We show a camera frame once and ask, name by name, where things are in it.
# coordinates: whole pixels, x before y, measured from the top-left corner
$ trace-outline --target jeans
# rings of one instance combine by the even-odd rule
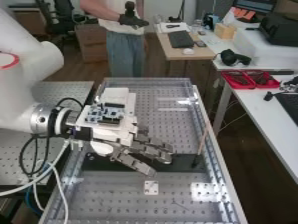
[[[111,77],[142,77],[143,36],[107,31],[106,50]]]

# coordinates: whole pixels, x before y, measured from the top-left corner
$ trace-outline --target person's hand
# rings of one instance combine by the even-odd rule
[[[149,26],[149,22],[138,19],[135,16],[134,17],[126,17],[125,14],[119,15],[118,18],[118,23],[121,25],[126,25],[126,26],[131,26],[131,27],[137,27],[141,28],[143,26]]]

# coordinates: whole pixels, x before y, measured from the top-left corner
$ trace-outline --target white shirt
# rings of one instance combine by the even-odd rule
[[[125,3],[127,2],[127,0],[101,0],[101,1],[103,2],[107,9],[110,9],[111,11],[119,14],[125,13],[126,11]],[[126,34],[134,34],[134,35],[143,34],[143,28],[134,30],[131,26],[119,25],[118,22],[107,21],[103,19],[98,19],[98,23],[106,30],[117,32],[117,33],[126,33]]]

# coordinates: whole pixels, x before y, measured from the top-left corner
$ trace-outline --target red tray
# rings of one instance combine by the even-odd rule
[[[279,88],[280,83],[264,71],[246,70],[246,75],[254,80],[255,87],[259,89]]]
[[[234,89],[254,89],[255,82],[242,71],[222,71],[222,77]]]

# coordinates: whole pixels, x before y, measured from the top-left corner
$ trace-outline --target monitor screen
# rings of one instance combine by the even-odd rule
[[[275,0],[235,0],[234,6],[255,12],[268,13],[274,10]]]

